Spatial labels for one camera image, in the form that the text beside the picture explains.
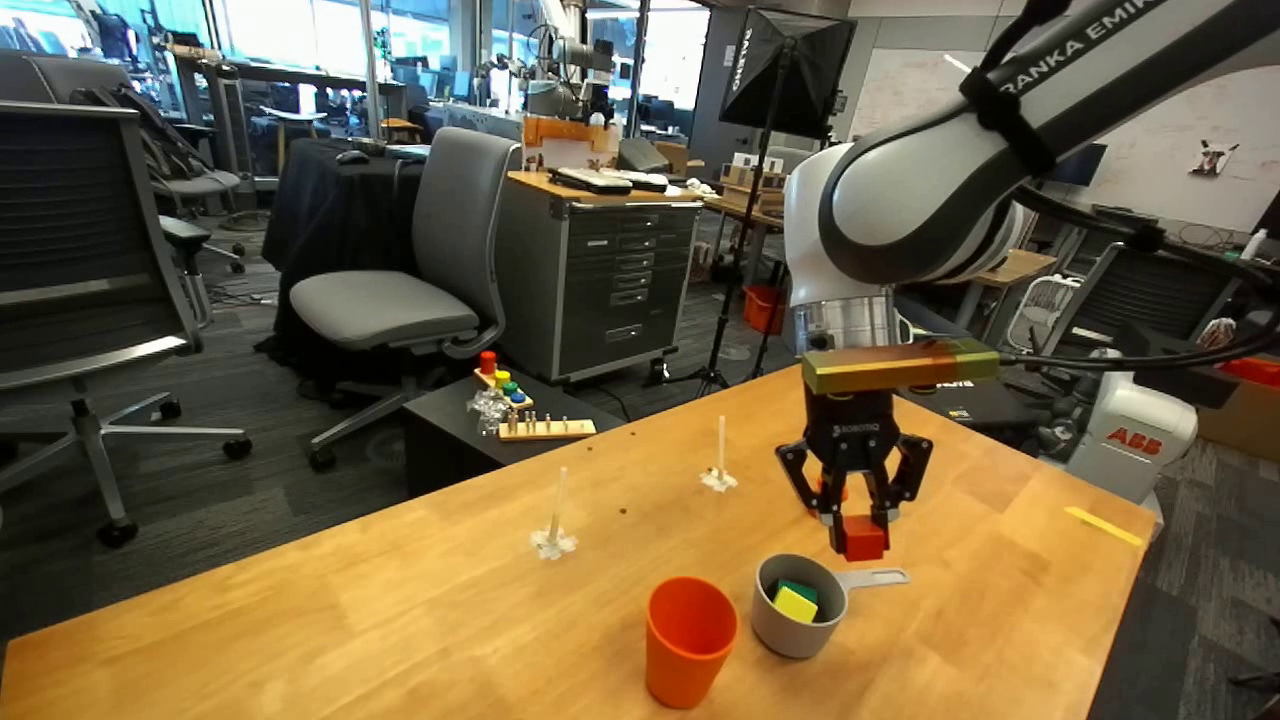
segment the gray cup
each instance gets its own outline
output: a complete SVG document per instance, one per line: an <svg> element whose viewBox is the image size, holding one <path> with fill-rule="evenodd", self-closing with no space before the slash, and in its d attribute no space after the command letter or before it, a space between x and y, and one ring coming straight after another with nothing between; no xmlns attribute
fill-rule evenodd
<svg viewBox="0 0 1280 720"><path fill-rule="evenodd" d="M771 587L782 582L814 587L814 619L812 624L782 616L769 599ZM838 582L809 556L769 556L755 572L753 633L776 657L792 657L792 662L814 657L831 640L831 633L838 627L842 609L849 609L849 599L842 599Z"/></svg>

